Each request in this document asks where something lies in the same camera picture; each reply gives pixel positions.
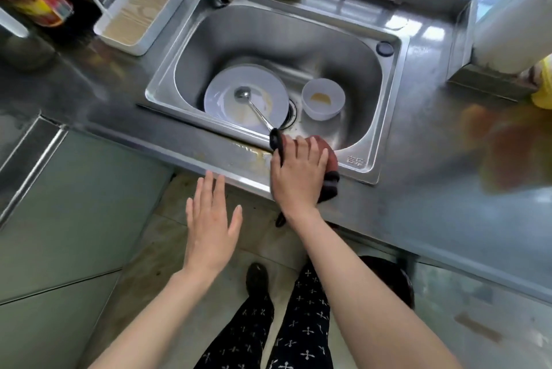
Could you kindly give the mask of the person's black left shoe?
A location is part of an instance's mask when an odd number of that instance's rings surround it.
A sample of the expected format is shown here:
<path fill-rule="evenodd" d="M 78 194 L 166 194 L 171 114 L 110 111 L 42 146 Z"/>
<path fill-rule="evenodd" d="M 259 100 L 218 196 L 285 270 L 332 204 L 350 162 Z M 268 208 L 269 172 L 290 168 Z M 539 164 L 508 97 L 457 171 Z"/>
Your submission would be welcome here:
<path fill-rule="evenodd" d="M 248 304 L 272 304 L 269 295 L 269 275 L 267 268 L 260 262 L 253 262 L 246 273 Z"/>

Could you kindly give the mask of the person's right leg patterned trousers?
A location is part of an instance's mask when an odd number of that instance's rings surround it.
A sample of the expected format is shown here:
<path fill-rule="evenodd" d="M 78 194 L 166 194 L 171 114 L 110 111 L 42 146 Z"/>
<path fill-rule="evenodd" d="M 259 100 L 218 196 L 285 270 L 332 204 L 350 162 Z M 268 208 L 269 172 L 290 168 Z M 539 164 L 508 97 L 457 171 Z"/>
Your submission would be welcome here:
<path fill-rule="evenodd" d="M 326 293 L 308 260 L 294 284 L 267 369 L 334 369 L 329 320 Z"/>

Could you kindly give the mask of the person's black right shoe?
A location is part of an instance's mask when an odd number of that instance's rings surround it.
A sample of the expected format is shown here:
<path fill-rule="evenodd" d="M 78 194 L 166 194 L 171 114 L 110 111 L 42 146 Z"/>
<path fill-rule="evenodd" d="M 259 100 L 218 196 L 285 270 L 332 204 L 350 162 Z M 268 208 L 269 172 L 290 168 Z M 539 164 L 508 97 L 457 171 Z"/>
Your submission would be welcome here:
<path fill-rule="evenodd" d="M 360 256 L 363 263 L 410 309 L 415 309 L 415 291 L 406 272 L 396 263 L 375 256 Z"/>

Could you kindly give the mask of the white pipe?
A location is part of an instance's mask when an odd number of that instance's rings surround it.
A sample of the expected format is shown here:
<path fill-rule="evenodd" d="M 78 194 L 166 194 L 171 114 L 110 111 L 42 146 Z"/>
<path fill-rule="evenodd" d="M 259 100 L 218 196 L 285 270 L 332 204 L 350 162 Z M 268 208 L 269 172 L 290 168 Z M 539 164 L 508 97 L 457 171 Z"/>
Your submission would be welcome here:
<path fill-rule="evenodd" d="M 473 63 L 517 75 L 552 54 L 552 0 L 501 0 L 475 27 Z"/>

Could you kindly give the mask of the person's left forearm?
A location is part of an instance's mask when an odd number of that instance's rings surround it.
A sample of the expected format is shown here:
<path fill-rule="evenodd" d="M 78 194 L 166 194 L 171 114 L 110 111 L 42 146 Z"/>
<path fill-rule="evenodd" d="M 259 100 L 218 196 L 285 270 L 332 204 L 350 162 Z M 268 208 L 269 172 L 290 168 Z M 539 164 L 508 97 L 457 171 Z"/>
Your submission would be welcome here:
<path fill-rule="evenodd" d="M 88 369 L 157 369 L 177 331 L 221 271 L 186 267 L 173 274 Z"/>

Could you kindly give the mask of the metal ladle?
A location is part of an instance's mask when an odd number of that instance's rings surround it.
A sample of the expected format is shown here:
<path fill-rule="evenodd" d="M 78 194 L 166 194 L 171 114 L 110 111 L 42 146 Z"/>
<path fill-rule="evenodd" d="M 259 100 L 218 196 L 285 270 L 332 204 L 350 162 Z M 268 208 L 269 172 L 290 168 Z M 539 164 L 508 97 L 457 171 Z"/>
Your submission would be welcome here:
<path fill-rule="evenodd" d="M 258 119 L 261 121 L 262 124 L 264 124 L 264 126 L 268 129 L 269 132 L 275 129 L 274 125 L 266 118 L 266 116 L 253 103 L 251 99 L 251 95 L 252 95 L 251 89 L 249 87 L 238 87 L 234 91 L 233 95 L 236 101 L 240 103 L 245 103 L 252 109 L 252 111 L 256 114 Z"/>

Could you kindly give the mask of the person's right hand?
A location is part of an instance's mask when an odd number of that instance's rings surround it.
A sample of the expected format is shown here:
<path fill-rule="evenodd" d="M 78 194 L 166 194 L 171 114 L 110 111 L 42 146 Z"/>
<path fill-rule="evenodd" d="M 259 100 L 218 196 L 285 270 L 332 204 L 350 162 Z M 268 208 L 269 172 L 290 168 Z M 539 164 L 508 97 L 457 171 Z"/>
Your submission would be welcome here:
<path fill-rule="evenodd" d="M 319 180 L 319 158 L 322 151 L 315 137 L 310 138 L 310 166 L 303 169 L 297 163 L 297 139 L 284 136 L 284 155 L 280 156 L 280 177 L 273 198 L 279 205 L 287 223 L 295 227 L 317 212 L 323 181 Z"/>

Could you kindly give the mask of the white round plate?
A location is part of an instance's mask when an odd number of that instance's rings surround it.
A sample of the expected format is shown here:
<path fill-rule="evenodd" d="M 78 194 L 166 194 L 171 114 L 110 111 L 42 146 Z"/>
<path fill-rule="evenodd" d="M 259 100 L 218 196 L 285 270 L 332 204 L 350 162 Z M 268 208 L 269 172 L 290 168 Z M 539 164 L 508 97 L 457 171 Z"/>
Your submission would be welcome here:
<path fill-rule="evenodd" d="M 239 64 L 218 73 L 204 96 L 207 114 L 236 126 L 268 135 L 268 128 L 247 103 L 236 100 L 235 91 L 249 87 L 251 100 L 268 121 L 279 128 L 286 121 L 289 97 L 282 80 L 269 69 L 256 64 Z"/>

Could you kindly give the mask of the person's left leg patterned trousers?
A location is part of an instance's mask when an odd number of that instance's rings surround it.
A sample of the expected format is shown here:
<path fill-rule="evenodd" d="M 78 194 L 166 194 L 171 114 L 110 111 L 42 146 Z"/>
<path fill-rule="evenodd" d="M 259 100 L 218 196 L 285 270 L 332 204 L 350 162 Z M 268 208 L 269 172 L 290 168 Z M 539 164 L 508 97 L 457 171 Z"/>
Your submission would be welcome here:
<path fill-rule="evenodd" d="M 260 369 L 273 319 L 269 294 L 250 295 L 193 369 Z"/>

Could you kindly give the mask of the person's black shoe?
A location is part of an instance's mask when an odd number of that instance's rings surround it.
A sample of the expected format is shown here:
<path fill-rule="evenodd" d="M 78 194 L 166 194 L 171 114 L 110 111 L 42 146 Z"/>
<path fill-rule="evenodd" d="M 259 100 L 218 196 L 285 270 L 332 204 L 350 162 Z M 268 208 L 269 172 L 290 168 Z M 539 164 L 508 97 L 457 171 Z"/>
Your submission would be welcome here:
<path fill-rule="evenodd" d="M 375 256 L 360 256 L 363 263 L 410 309 L 415 309 L 415 291 L 406 272 L 396 263 Z"/>
<path fill-rule="evenodd" d="M 269 295 L 269 275 L 267 268 L 260 262 L 253 262 L 246 273 L 248 304 L 272 304 Z"/>

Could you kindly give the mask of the metal sink drain strainer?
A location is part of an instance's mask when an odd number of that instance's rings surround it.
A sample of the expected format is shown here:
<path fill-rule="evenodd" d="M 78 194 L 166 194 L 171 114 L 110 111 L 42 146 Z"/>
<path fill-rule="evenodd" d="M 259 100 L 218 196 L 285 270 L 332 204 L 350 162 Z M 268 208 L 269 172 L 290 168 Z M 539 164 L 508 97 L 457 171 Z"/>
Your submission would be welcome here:
<path fill-rule="evenodd" d="M 285 121 L 280 126 L 280 130 L 285 130 L 290 128 L 296 121 L 298 115 L 297 107 L 292 99 L 288 100 L 288 111 L 285 118 Z"/>

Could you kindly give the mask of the yellow container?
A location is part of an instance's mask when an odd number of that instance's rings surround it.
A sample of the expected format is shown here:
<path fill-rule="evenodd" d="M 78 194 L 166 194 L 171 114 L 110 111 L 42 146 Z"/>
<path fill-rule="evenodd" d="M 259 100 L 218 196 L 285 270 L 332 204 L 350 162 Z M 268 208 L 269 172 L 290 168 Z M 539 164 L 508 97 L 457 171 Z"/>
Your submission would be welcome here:
<path fill-rule="evenodd" d="M 537 88 L 531 95 L 532 103 L 538 108 L 552 111 L 552 54 L 534 65 L 530 72 L 532 83 Z"/>

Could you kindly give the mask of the person's leg patterned trousers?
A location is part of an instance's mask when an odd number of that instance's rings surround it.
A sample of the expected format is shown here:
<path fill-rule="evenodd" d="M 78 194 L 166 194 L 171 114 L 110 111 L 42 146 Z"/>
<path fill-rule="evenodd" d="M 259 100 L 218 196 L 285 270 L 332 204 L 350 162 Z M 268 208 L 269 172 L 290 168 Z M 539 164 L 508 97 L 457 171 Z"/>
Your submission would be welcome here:
<path fill-rule="evenodd" d="M 269 294 L 250 295 L 193 369 L 260 369 L 273 319 Z"/>
<path fill-rule="evenodd" d="M 267 369 L 334 369 L 329 320 L 326 293 L 308 260 L 294 284 Z"/>

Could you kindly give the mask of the small white bowl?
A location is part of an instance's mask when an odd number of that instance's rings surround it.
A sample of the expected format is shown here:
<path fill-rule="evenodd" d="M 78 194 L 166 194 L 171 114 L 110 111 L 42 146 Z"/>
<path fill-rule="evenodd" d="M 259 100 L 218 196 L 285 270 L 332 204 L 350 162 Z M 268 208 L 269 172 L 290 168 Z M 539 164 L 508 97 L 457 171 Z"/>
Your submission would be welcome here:
<path fill-rule="evenodd" d="M 346 94 L 336 82 L 318 78 L 308 81 L 301 90 L 302 110 L 314 121 L 328 121 L 341 112 Z"/>

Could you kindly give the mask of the stainless steel sink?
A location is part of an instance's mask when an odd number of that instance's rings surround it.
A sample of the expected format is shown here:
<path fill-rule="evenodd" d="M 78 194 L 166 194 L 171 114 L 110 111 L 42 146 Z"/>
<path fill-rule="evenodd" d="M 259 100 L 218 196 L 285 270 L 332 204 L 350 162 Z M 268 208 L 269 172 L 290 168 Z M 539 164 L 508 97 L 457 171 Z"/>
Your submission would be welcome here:
<path fill-rule="evenodd" d="M 196 0 L 140 104 L 254 147 L 318 135 L 379 180 L 409 38 L 304 3 Z"/>

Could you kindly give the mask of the person's right forearm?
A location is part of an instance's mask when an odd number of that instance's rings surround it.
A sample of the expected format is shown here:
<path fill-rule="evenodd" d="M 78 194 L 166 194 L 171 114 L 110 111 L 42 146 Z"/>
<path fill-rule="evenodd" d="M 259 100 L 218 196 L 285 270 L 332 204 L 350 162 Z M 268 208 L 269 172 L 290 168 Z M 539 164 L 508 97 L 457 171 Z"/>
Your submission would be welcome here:
<path fill-rule="evenodd" d="M 294 208 L 285 215 L 307 250 L 358 369 L 463 369 L 315 206 Z"/>

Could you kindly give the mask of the person's left hand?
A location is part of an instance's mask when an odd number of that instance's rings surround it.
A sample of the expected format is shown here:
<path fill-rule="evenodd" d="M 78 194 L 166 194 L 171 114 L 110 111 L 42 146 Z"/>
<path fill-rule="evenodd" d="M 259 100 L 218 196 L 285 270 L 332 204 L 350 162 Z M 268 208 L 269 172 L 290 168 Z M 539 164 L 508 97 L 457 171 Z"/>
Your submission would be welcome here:
<path fill-rule="evenodd" d="M 205 277 L 215 278 L 230 261 L 238 240 L 232 240 L 228 235 L 231 218 L 228 216 L 226 205 L 224 175 L 215 176 L 216 210 L 212 215 L 203 217 L 204 177 L 198 179 L 192 197 L 195 200 L 195 224 L 194 229 L 188 229 L 184 268 Z"/>

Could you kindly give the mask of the glossy grey cabinet door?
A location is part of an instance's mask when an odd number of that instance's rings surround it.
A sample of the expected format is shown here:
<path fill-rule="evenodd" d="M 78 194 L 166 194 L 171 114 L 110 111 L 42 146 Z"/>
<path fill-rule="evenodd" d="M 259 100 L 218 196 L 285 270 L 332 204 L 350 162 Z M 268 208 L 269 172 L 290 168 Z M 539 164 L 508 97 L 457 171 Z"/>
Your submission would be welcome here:
<path fill-rule="evenodd" d="M 404 253 L 415 312 L 465 369 L 552 369 L 552 291 L 542 296 Z"/>

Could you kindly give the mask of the dark red cleaning cloth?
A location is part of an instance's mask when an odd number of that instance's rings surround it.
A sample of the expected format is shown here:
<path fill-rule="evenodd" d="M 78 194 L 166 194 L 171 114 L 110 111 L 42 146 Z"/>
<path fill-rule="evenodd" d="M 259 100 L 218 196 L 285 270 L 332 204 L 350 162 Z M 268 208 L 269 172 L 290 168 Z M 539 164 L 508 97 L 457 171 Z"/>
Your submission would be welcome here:
<path fill-rule="evenodd" d="M 282 131 L 280 131 L 279 129 L 273 129 L 270 134 L 269 134 L 269 142 L 270 142 L 270 146 L 271 148 L 273 149 L 273 152 L 276 152 L 278 151 L 280 156 L 283 156 L 284 155 L 284 136 Z M 328 143 L 326 141 L 324 141 L 320 136 L 318 135 L 314 135 L 313 137 L 315 137 L 319 143 L 319 145 L 321 147 L 326 147 L 328 148 L 328 151 L 329 151 L 329 157 L 328 157 L 328 164 L 327 164 L 327 169 L 326 169 L 326 174 L 325 174 L 325 177 L 323 179 L 323 185 L 322 185 L 322 189 L 321 189 L 321 192 L 320 192 L 320 197 L 319 197 L 319 200 L 318 200 L 318 203 L 317 203 L 317 212 L 313 215 L 317 215 L 319 216 L 320 215 L 320 212 L 319 212 L 319 204 L 320 203 L 324 203 L 332 198 L 335 198 L 338 194 L 338 183 L 340 181 L 340 174 L 338 172 L 338 161 L 337 161 L 337 157 L 334 153 L 334 151 L 331 149 L 331 147 L 328 145 Z M 293 228 L 300 228 L 300 226 L 302 225 L 302 222 L 299 222 L 297 226 L 293 227 Z M 284 226 L 284 224 L 286 223 L 286 219 L 284 217 L 284 215 L 282 214 L 281 210 L 280 210 L 280 214 L 278 216 L 278 218 L 276 219 L 275 221 L 275 226 L 277 228 L 280 228 L 282 226 Z"/>

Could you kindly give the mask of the white tray with wooden lid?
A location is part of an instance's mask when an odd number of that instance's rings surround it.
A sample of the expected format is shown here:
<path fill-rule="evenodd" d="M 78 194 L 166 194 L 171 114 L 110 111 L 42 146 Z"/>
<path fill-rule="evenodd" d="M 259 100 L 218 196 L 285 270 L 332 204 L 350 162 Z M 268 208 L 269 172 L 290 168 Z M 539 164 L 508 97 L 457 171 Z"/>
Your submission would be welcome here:
<path fill-rule="evenodd" d="M 94 25 L 106 45 L 135 57 L 144 55 L 183 0 L 114 0 Z"/>

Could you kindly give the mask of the pale green cabinet door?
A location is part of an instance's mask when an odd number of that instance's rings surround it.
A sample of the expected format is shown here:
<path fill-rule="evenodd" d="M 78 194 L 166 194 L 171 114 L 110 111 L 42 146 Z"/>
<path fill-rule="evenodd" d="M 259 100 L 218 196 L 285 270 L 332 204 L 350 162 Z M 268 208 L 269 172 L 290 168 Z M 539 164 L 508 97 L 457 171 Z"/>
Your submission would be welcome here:
<path fill-rule="evenodd" d="M 0 305 L 0 369 L 75 369 L 121 271 Z"/>
<path fill-rule="evenodd" d="M 0 303 L 123 268 L 172 173 L 68 132 L 0 229 Z"/>

